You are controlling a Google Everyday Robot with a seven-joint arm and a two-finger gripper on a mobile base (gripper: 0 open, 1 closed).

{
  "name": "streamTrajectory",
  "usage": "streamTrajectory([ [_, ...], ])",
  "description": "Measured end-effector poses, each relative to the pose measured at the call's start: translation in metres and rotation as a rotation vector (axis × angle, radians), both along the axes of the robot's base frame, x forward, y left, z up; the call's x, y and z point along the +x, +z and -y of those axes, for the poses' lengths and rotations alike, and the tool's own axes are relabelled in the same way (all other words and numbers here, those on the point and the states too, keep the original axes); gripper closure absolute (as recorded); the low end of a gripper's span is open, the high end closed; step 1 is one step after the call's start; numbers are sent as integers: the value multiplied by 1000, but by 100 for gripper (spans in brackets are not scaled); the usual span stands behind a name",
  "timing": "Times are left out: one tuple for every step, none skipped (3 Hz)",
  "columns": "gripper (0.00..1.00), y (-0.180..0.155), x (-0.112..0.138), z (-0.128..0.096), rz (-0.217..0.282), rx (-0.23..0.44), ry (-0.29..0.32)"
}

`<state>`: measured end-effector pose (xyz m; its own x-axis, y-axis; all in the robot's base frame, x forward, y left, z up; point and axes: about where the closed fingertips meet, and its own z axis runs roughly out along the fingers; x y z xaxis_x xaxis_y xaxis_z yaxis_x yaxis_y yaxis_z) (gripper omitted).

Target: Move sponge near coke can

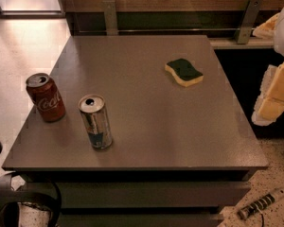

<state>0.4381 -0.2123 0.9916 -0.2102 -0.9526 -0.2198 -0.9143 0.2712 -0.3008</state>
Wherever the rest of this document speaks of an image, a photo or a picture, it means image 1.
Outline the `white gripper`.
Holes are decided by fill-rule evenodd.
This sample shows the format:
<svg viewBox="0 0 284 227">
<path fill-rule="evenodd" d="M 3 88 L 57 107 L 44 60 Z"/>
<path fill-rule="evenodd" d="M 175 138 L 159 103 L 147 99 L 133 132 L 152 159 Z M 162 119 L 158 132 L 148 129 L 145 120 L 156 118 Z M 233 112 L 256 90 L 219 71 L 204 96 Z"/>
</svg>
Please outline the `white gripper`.
<svg viewBox="0 0 284 227">
<path fill-rule="evenodd" d="M 257 26 L 253 35 L 260 39 L 274 38 L 274 50 L 284 57 L 284 8 L 263 24 Z M 284 113 L 284 62 L 269 65 L 264 73 L 260 95 L 254 106 L 252 122 L 268 126 Z"/>
</svg>

